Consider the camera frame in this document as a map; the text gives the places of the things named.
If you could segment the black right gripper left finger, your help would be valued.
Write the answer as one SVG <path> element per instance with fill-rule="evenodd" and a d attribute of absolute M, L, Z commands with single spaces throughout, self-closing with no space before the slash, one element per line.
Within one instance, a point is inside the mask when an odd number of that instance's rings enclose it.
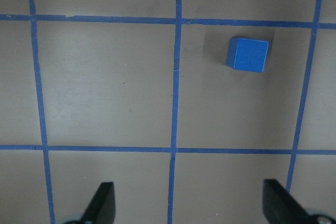
<path fill-rule="evenodd" d="M 80 223 L 114 223 L 115 203 L 114 183 L 101 183 L 80 218 Z"/>

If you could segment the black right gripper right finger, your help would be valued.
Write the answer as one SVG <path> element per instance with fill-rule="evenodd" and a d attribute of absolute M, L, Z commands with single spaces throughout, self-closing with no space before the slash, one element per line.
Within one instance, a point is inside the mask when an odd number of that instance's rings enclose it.
<path fill-rule="evenodd" d="M 272 224 L 315 223 L 276 179 L 265 179 L 262 189 L 263 214 Z"/>

